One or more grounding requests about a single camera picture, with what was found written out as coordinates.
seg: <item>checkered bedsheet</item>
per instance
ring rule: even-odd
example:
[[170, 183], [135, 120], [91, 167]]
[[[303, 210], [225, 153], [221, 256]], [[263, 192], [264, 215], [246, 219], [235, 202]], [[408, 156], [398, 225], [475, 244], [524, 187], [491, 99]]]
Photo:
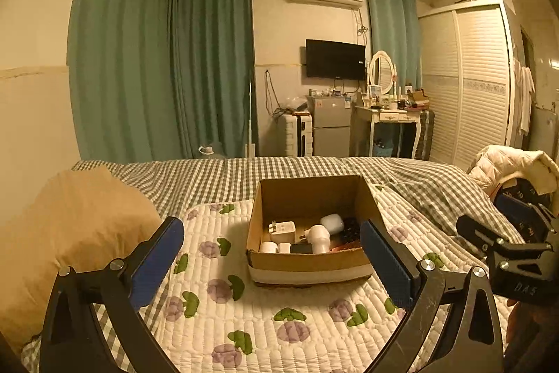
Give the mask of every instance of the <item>checkered bedsheet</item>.
[[[177, 160], [172, 162], [114, 163], [79, 162], [75, 170], [107, 166], [113, 176], [139, 189], [158, 210], [161, 219], [169, 215], [182, 219], [195, 205], [211, 202], [251, 200], [258, 181], [271, 178], [295, 178], [358, 174], [370, 184], [383, 184], [398, 192], [441, 231], [456, 236], [456, 219], [463, 215], [484, 223], [511, 242], [522, 238], [495, 210], [487, 196], [460, 169], [450, 165], [392, 158], [275, 158], [230, 160]], [[474, 247], [456, 237], [455, 241], [474, 254]], [[153, 302], [140, 314], [152, 333], [167, 298], [168, 277]], [[125, 371], [133, 368], [107, 317], [104, 306], [97, 305], [97, 317], [117, 365]], [[21, 354], [23, 365], [38, 372], [40, 338], [31, 341]]]

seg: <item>oval mirror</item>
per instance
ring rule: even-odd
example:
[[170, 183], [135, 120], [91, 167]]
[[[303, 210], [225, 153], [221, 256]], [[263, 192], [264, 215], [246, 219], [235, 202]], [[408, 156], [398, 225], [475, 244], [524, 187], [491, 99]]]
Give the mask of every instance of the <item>oval mirror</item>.
[[384, 51], [377, 51], [373, 56], [372, 63], [374, 84], [381, 86], [382, 94], [388, 94], [394, 84], [393, 77], [396, 76], [392, 59]]

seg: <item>mini fridge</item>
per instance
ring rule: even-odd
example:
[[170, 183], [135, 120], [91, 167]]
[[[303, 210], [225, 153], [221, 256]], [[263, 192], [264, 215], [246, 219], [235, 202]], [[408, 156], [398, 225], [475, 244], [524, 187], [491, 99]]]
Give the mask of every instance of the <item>mini fridge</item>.
[[351, 105], [345, 97], [309, 97], [315, 156], [349, 157]]

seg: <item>cardboard box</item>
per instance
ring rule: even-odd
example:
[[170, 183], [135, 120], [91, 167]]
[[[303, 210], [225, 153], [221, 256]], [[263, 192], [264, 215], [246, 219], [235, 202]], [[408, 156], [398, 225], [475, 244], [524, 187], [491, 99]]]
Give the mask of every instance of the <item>cardboard box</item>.
[[425, 95], [423, 89], [419, 89], [415, 92], [407, 92], [407, 99], [413, 104], [415, 103], [419, 107], [429, 106], [429, 97]]
[[312, 285], [370, 277], [373, 268], [361, 248], [323, 254], [260, 253], [269, 241], [273, 221], [295, 222], [296, 236], [329, 214], [355, 217], [359, 223], [382, 219], [362, 176], [345, 175], [297, 179], [265, 179], [256, 189], [247, 238], [247, 259], [254, 282], [273, 285]]

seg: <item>white charger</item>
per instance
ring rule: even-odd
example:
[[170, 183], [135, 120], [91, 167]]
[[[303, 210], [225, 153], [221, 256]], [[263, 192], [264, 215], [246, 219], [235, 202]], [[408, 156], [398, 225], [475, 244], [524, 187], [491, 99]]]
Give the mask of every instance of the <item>white charger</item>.
[[280, 253], [291, 253], [291, 244], [287, 242], [278, 245]]
[[330, 214], [322, 217], [320, 219], [320, 224], [328, 230], [331, 236], [344, 230], [344, 221], [338, 214]]
[[330, 233], [323, 225], [314, 225], [305, 231], [307, 242], [312, 245], [312, 254], [330, 251]]
[[278, 244], [275, 242], [262, 242], [260, 245], [260, 253], [278, 253]]
[[292, 221], [281, 221], [276, 223], [272, 221], [268, 225], [270, 240], [276, 244], [294, 244], [295, 243], [295, 223]]

